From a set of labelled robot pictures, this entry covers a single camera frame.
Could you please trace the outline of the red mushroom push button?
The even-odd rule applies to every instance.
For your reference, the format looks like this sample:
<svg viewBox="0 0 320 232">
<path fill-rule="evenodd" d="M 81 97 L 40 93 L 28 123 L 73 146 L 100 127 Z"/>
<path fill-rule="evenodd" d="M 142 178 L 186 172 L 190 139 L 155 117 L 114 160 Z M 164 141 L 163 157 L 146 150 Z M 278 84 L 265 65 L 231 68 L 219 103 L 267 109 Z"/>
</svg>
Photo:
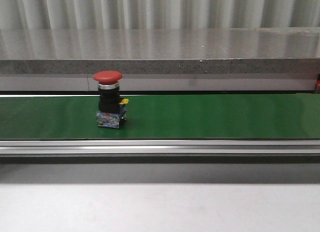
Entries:
<svg viewBox="0 0 320 232">
<path fill-rule="evenodd" d="M 120 96 L 119 71 L 104 70 L 94 74 L 99 92 L 96 122 L 99 127 L 119 129 L 126 121 L 126 105 L 129 100 Z"/>
</svg>

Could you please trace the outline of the grey speckled stone counter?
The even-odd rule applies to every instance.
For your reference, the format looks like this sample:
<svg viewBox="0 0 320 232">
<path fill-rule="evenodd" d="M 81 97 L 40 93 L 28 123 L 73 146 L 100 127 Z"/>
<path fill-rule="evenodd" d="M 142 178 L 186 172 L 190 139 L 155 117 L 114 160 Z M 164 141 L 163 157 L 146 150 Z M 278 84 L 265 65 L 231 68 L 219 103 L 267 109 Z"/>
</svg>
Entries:
<svg viewBox="0 0 320 232">
<path fill-rule="evenodd" d="M 6 29 L 3 93 L 93 93 L 99 71 L 126 92 L 315 92 L 320 30 Z"/>
</svg>

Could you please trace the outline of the green conveyor belt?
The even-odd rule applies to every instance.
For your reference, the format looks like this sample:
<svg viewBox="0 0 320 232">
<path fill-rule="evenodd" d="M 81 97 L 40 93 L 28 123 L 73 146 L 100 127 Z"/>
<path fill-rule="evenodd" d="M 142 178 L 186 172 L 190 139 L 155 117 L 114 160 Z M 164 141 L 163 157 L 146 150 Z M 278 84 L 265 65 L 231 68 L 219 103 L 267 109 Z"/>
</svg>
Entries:
<svg viewBox="0 0 320 232">
<path fill-rule="evenodd" d="M 133 95 L 120 129 L 98 127 L 97 96 L 3 97 L 3 140 L 318 139 L 318 94 Z"/>
</svg>

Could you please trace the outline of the red object at edge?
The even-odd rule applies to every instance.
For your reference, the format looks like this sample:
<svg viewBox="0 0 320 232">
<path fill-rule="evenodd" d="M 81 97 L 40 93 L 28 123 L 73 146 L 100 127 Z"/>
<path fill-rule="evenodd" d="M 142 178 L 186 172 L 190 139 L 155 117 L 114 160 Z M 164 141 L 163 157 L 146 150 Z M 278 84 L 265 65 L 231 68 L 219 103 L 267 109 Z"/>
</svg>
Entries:
<svg viewBox="0 0 320 232">
<path fill-rule="evenodd" d="M 316 81 L 316 85 L 315 85 L 315 90 L 314 92 L 316 94 L 319 94 L 320 93 L 320 74 L 318 75 L 317 77 L 317 81 Z"/>
</svg>

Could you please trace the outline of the white pleated curtain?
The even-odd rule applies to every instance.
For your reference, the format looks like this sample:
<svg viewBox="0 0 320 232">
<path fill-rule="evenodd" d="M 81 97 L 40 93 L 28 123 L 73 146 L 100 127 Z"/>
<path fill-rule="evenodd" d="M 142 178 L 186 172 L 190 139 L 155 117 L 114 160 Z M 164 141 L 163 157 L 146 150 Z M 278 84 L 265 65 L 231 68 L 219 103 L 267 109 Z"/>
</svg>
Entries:
<svg viewBox="0 0 320 232">
<path fill-rule="evenodd" d="M 3 30 L 319 25 L 320 0 L 0 0 Z"/>
</svg>

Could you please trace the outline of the aluminium conveyor frame rail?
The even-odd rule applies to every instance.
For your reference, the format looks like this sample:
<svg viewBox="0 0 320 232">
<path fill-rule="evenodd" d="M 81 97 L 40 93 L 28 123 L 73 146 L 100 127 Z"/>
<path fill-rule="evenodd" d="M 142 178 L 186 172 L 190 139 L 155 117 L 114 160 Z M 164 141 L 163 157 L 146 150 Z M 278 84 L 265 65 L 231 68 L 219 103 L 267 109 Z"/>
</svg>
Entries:
<svg viewBox="0 0 320 232">
<path fill-rule="evenodd" d="M 1 157 L 318 156 L 319 139 L 2 140 Z"/>
</svg>

